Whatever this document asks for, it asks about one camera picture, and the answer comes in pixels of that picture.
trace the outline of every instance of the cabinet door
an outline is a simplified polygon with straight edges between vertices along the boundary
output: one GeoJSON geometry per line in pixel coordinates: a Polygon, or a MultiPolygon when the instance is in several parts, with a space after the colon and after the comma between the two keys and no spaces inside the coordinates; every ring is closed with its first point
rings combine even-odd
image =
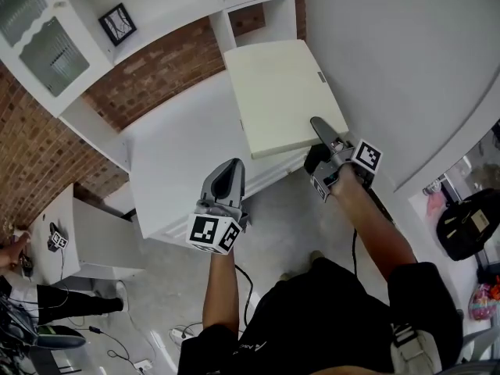
{"type": "Polygon", "coordinates": [[[54,116],[112,68],[68,0],[0,0],[0,59],[54,116]]]}

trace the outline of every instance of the picture frame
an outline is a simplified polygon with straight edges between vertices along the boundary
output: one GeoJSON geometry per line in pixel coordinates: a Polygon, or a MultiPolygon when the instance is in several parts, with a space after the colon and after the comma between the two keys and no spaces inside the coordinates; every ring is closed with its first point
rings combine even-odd
{"type": "Polygon", "coordinates": [[[137,30],[123,3],[99,18],[99,23],[111,42],[117,46],[137,30]]]}

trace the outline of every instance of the electrical outlet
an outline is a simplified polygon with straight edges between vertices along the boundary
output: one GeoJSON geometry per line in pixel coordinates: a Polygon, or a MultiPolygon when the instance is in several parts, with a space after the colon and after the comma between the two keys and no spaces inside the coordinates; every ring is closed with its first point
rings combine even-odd
{"type": "Polygon", "coordinates": [[[142,369],[143,371],[150,370],[153,367],[151,361],[149,361],[148,359],[143,359],[142,361],[136,362],[134,366],[136,370],[142,369]]]}
{"type": "Polygon", "coordinates": [[[190,329],[181,330],[179,328],[172,329],[172,336],[174,336],[177,339],[180,339],[181,341],[185,341],[187,339],[191,339],[191,338],[195,337],[195,335],[191,332],[190,329]]]}

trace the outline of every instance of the black shirt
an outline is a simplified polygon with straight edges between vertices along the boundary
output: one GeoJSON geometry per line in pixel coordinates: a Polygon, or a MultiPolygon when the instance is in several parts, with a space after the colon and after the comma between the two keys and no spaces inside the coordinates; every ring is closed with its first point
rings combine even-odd
{"type": "Polygon", "coordinates": [[[390,373],[392,323],[431,333],[443,369],[454,365],[462,320],[436,266],[401,266],[387,285],[390,308],[351,272],[317,259],[308,273],[278,282],[262,298],[240,340],[215,325],[185,341],[179,374],[309,375],[347,365],[390,373]]]}

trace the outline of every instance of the black pants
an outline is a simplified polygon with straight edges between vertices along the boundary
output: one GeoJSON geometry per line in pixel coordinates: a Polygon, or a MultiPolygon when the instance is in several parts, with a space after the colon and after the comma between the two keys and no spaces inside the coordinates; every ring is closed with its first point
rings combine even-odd
{"type": "Polygon", "coordinates": [[[91,297],[41,285],[37,286],[37,292],[39,325],[68,316],[96,316],[123,309],[123,302],[119,298],[91,297]]]}

